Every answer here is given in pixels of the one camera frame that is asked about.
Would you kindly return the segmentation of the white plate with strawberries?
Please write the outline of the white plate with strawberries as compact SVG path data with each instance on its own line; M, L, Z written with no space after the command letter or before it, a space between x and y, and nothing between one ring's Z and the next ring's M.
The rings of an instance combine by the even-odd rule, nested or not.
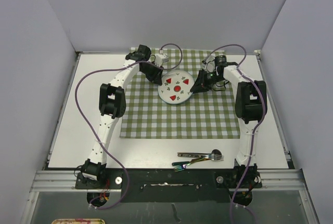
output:
M162 77L162 85L158 86L158 95L168 104L181 104L187 101L193 93L192 75L183 70L172 70Z

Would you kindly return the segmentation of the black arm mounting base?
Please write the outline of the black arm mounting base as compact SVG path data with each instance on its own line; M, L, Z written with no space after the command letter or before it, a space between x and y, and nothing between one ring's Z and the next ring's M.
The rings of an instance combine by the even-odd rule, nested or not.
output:
M233 169L106 169L101 180L95 181L78 174L75 188L88 190L87 200L103 206L111 191L121 192L122 203L191 203L214 201L248 205L252 191L262 188L255 168Z

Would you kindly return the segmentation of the green white checkered tablecloth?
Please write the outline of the green white checkered tablecloth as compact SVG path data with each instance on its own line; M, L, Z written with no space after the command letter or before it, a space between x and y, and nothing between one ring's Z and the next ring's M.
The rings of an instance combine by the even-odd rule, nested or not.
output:
M120 137L131 139L238 139L240 129L234 110L233 89L219 82L198 94L185 90L189 79L181 76L167 86L168 104L160 98L158 85L137 73L126 87L126 112Z

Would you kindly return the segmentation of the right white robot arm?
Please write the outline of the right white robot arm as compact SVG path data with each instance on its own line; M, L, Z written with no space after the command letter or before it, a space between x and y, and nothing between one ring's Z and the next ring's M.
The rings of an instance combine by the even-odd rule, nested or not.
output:
M250 181L250 167L256 166L256 142L259 127L267 113L266 82L255 80L246 75L240 64L229 62L225 55L214 58L214 70L208 72L201 69L190 91L194 94L213 89L218 82L228 81L234 93L235 113L240 128L239 150L236 162L245 169L232 173L232 182L238 187L244 187Z

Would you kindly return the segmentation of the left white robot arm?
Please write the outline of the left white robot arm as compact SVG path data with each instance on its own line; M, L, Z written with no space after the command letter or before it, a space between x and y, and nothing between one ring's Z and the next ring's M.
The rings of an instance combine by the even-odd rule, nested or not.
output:
M88 159L81 167L82 177L94 188L102 187L106 182L105 168L107 164L108 148L116 124L126 110L125 89L132 78L142 72L146 78L161 85L162 64L168 61L162 50L155 55L145 45L125 56L121 68L110 69L117 74L108 84L102 84L99 89L98 108L101 114L98 130L95 131L86 116L83 118L91 128L96 144L94 144Z

